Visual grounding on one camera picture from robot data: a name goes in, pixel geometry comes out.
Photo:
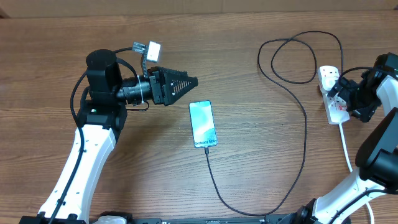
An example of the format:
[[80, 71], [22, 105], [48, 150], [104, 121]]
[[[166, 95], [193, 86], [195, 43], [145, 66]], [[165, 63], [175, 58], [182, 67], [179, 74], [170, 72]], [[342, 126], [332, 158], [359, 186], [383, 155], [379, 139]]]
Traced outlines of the Samsung Galaxy smartphone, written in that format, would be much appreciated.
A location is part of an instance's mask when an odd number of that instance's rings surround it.
[[189, 104], [190, 121], [195, 148], [212, 147], [218, 144], [211, 101], [196, 101]]

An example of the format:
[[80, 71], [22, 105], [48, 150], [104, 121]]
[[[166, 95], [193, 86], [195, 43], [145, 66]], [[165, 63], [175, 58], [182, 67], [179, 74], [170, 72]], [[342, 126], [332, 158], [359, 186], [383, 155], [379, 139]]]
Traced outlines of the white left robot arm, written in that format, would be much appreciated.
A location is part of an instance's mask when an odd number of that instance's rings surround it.
[[120, 65], [134, 68], [117, 51], [100, 49], [86, 58], [80, 109], [72, 111], [76, 131], [71, 153], [52, 193], [36, 216], [21, 223], [88, 223], [90, 207], [103, 166], [126, 122], [128, 104], [172, 105], [198, 85], [186, 72], [152, 67], [142, 76], [122, 78]]

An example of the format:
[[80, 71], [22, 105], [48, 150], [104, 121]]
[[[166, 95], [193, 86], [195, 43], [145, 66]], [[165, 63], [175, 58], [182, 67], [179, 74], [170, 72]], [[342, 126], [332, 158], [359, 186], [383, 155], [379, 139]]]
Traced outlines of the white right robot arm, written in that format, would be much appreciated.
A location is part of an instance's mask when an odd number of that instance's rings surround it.
[[352, 116], [366, 123], [379, 106], [384, 119], [358, 149], [349, 176], [280, 223], [350, 223], [349, 216], [371, 200], [397, 194], [397, 55], [382, 54], [373, 67], [362, 70], [356, 83], [335, 67], [319, 68], [328, 121], [341, 125]]

